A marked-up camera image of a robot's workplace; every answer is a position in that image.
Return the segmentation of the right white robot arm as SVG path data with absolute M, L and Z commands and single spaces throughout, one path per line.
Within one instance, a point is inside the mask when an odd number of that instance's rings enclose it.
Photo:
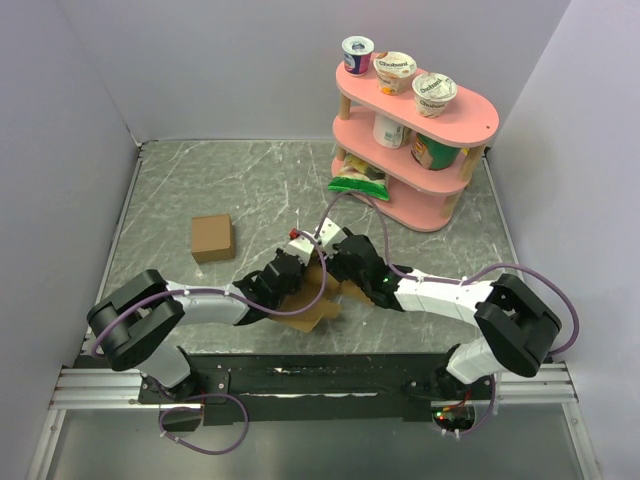
M 515 275 L 467 283 L 392 267 L 365 235 L 351 234 L 329 247 L 331 275 L 354 283 L 374 305 L 433 313 L 479 329 L 479 338 L 451 347 L 437 370 L 438 389 L 448 398 L 461 397 L 489 375 L 536 376 L 560 333 L 559 317 Z

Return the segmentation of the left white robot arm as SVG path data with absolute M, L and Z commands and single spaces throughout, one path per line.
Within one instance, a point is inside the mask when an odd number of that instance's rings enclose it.
M 180 285 L 145 270 L 89 310 L 91 355 L 106 359 L 116 372 L 136 368 L 166 396 L 188 401 L 198 377 L 170 333 L 181 323 L 245 326 L 274 315 L 300 290 L 311 258 L 292 247 L 277 249 L 264 269 L 223 287 Z

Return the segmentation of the small folded cardboard box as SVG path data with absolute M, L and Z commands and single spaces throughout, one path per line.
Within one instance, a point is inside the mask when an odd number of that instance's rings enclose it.
M 228 213 L 192 218 L 191 254 L 198 264 L 235 258 L 234 227 Z

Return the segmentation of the green snack bag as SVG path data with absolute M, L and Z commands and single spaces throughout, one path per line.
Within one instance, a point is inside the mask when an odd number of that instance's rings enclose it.
M 390 200 L 387 174 L 353 154 L 345 156 L 328 189 L 334 192 L 354 190 L 382 201 Z

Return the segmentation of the pink three-tier shelf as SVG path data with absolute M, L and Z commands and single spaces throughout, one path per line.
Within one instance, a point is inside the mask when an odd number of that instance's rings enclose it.
M 415 231 L 442 229 L 498 130 L 496 108 L 460 86 L 441 116 L 426 118 L 416 111 L 411 89 L 397 96 L 382 93 L 373 68 L 354 76 L 340 64 L 336 85 L 341 97 L 331 173 L 339 173 L 346 155 L 355 155 L 386 174 L 389 199 L 376 201 L 384 214 Z M 410 130 L 405 145 L 392 149 L 375 138 L 377 115 Z

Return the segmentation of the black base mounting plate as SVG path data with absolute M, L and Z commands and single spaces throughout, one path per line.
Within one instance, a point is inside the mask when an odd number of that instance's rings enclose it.
M 435 402 L 485 401 L 487 376 L 470 385 L 445 379 L 446 355 L 196 354 L 194 395 L 205 395 L 203 423 L 250 419 L 310 421 L 400 418 L 429 422 Z

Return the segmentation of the green can middle shelf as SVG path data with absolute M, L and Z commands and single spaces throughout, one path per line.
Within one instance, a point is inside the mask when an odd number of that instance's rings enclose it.
M 423 168 L 439 171 L 449 168 L 455 162 L 460 151 L 460 148 L 444 145 L 417 133 L 411 148 L 411 155 Z

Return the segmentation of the white container middle shelf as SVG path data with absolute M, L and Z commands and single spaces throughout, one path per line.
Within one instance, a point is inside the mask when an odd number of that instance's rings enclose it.
M 382 147 L 399 149 L 407 144 L 411 130 L 382 114 L 376 113 L 373 125 L 374 140 Z

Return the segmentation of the Chobani white yogurt cup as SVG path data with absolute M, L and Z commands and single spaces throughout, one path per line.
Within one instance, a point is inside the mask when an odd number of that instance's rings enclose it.
M 457 84 L 450 77 L 436 72 L 417 75 L 412 89 L 416 111 L 426 118 L 440 116 L 458 92 Z

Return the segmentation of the Chobani peach yogurt cup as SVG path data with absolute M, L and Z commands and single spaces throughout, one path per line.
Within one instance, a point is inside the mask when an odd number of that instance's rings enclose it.
M 379 53 L 373 61 L 378 89 L 386 95 L 405 92 L 417 69 L 416 61 L 408 54 L 397 51 Z

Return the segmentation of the white blue yogurt cup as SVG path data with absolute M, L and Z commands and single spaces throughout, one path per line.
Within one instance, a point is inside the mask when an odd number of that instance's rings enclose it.
M 364 36 L 350 36 L 342 41 L 343 65 L 352 76 L 362 76 L 369 68 L 374 42 Z

